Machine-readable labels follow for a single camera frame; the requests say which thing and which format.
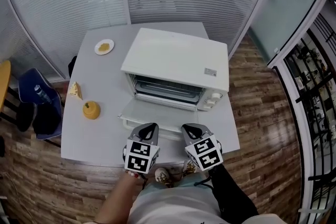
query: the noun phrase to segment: toaster oven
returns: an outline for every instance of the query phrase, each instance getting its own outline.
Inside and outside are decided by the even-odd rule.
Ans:
[[[165,130],[197,123],[229,90],[227,45],[179,33],[141,28],[121,70],[134,99],[119,117]]]

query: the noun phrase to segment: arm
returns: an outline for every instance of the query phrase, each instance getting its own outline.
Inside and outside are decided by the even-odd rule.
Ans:
[[[126,224],[133,204],[132,197],[138,179],[123,174],[112,192],[103,203],[96,218],[99,224]]]

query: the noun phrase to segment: oven control knob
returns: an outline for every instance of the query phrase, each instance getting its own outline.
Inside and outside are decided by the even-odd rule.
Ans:
[[[218,92],[214,92],[211,94],[211,100],[213,101],[219,101],[222,98],[222,95]]]
[[[216,101],[208,99],[208,100],[206,100],[206,103],[209,104],[209,105],[214,105],[214,104],[216,104]]]
[[[205,105],[203,106],[203,109],[206,110],[206,111],[209,111],[209,110],[211,109],[211,107],[212,107],[211,105],[206,105],[206,104],[205,104]]]

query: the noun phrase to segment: door frame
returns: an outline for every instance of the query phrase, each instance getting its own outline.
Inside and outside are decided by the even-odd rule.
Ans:
[[[229,59],[231,59],[231,57],[233,56],[233,54],[235,53],[235,51],[237,50],[240,42],[242,41],[243,37],[246,35],[247,30],[249,29],[250,25],[252,24],[254,18],[256,17],[256,15],[258,14],[258,12],[260,11],[260,8],[262,7],[264,3],[264,0],[258,0],[256,5],[254,6],[249,19],[246,21],[245,26],[243,27],[242,31],[240,32],[240,34],[238,34],[238,38],[232,48],[232,50],[229,52]]]

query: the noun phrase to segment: water bottle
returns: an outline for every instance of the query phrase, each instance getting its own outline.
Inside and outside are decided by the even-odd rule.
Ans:
[[[37,93],[38,96],[43,100],[43,103],[49,103],[51,104],[51,99],[49,96],[46,94],[44,90],[42,90],[40,85],[36,85],[34,88],[35,92]]]

